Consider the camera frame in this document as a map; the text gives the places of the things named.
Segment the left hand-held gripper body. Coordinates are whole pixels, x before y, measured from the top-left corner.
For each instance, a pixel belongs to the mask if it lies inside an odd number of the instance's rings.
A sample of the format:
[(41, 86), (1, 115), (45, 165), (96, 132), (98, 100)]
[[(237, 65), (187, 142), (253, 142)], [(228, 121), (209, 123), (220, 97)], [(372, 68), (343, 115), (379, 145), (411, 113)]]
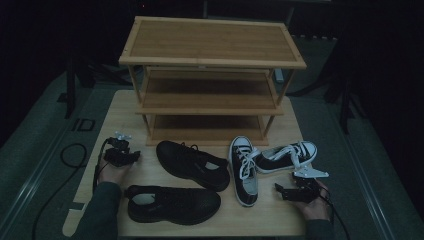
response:
[(109, 137), (105, 143), (110, 145), (106, 150), (104, 159), (115, 167), (130, 165), (132, 157), (135, 157), (130, 152), (129, 140), (130, 136), (116, 132), (114, 137)]

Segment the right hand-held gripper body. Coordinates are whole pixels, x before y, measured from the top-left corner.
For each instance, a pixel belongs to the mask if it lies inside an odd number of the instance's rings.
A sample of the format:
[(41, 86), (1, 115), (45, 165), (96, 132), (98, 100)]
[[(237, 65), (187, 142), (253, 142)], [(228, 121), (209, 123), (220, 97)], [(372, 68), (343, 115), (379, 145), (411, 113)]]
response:
[(289, 199), (296, 202), (310, 203), (320, 194), (320, 186), (317, 179), (326, 178), (328, 176), (328, 172), (323, 172), (307, 166), (295, 170), (292, 173), (292, 177), (297, 189), (294, 190)]

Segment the black white canvas shoe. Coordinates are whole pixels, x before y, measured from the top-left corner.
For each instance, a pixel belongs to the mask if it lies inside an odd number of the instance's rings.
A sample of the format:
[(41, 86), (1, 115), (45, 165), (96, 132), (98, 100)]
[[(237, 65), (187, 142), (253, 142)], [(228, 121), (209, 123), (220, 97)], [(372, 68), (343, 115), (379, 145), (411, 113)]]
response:
[(316, 158), (317, 153), (318, 149), (314, 143), (298, 141), (264, 150), (254, 157), (254, 161), (260, 173), (272, 173), (306, 166)]
[(235, 194), (244, 207), (252, 207), (258, 198), (255, 157), (260, 151), (245, 136), (235, 137), (229, 147), (228, 161), (234, 181)]

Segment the black mesh sneaker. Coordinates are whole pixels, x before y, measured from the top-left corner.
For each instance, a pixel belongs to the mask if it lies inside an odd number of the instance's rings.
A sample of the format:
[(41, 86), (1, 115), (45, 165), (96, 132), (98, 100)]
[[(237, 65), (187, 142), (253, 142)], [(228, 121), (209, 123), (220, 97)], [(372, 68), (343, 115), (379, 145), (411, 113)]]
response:
[(230, 183), (228, 161), (199, 150), (197, 145), (165, 140), (156, 146), (156, 155), (168, 173), (193, 180), (206, 189), (221, 192)]
[(202, 188), (131, 185), (124, 196), (129, 217), (140, 223), (195, 225), (211, 218), (221, 206), (215, 191)]

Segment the wooden three-tier shoe rack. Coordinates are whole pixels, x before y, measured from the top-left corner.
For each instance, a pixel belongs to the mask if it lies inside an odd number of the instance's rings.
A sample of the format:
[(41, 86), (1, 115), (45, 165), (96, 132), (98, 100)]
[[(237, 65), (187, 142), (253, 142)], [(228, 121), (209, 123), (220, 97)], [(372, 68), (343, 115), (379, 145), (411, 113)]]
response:
[(138, 16), (119, 58), (130, 71), (147, 142), (265, 145), (290, 75), (306, 63), (282, 23)]

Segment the person's left hand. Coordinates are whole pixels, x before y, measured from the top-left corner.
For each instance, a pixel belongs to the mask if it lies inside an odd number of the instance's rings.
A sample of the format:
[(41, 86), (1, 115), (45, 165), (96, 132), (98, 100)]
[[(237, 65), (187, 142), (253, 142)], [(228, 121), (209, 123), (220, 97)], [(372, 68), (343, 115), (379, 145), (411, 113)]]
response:
[(121, 185), (127, 174), (129, 173), (131, 165), (125, 165), (122, 167), (115, 167), (105, 160), (100, 161), (100, 172), (97, 178), (97, 183), (112, 182), (117, 185)]

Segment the person's right hand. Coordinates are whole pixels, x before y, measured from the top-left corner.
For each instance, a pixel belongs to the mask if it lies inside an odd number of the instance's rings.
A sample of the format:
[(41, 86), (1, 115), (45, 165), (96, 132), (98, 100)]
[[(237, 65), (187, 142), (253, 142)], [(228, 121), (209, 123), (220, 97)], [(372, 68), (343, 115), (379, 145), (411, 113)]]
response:
[(307, 221), (312, 220), (330, 220), (329, 204), (327, 203), (328, 188), (321, 182), (317, 181), (320, 186), (320, 196), (310, 203), (293, 202), (299, 211), (303, 214)]

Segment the black metal stand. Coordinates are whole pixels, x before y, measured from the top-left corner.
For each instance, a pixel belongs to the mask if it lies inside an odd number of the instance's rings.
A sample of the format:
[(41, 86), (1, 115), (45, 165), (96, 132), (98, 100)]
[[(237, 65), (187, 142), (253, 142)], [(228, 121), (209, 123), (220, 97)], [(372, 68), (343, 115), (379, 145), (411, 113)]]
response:
[(365, 116), (359, 104), (352, 97), (353, 76), (343, 77), (339, 74), (333, 74), (328, 80), (329, 86), (324, 94), (324, 100), (327, 103), (335, 103), (337, 100), (341, 100), (339, 125), (342, 131), (348, 134), (348, 119), (353, 116), (350, 105), (353, 105), (361, 117)]
[(67, 105), (65, 118), (69, 119), (76, 106), (76, 82), (78, 78), (80, 84), (85, 88), (92, 88), (95, 84), (92, 71), (90, 70), (90, 59), (84, 55), (71, 56), (66, 64), (66, 94)]

